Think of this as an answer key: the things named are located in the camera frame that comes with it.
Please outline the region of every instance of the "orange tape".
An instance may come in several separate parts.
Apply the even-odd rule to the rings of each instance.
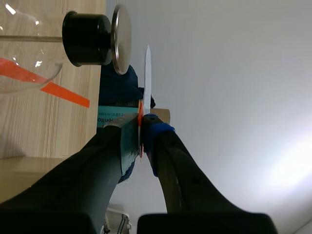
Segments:
[[[32,73],[20,66],[17,66],[15,63],[5,58],[0,58],[0,75],[22,82],[45,83],[47,81],[46,78],[38,76],[35,73]],[[78,94],[75,94],[74,92],[69,91],[68,89],[65,89],[57,84],[54,84],[53,82],[49,82],[41,89],[41,91],[55,95],[59,98],[71,101],[87,108],[90,107],[90,101],[88,99]]]

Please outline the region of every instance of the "wooden surface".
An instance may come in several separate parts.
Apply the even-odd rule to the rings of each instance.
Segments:
[[[23,12],[105,14],[104,0],[11,1]],[[0,158],[68,157],[96,133],[100,66],[63,65],[54,82],[90,100],[90,108],[34,91],[0,97]]]

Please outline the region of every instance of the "black cap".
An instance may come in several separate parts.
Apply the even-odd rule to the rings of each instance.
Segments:
[[[105,15],[70,11],[63,21],[62,38],[72,64],[107,65],[112,60],[111,23]]]

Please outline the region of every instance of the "white wall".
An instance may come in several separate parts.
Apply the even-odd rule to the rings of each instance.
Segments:
[[[312,233],[312,221],[303,226],[295,234],[311,234]]]
[[[312,1],[126,0],[131,64],[213,184],[280,233],[312,218]],[[148,160],[111,199],[135,225],[165,211]]]

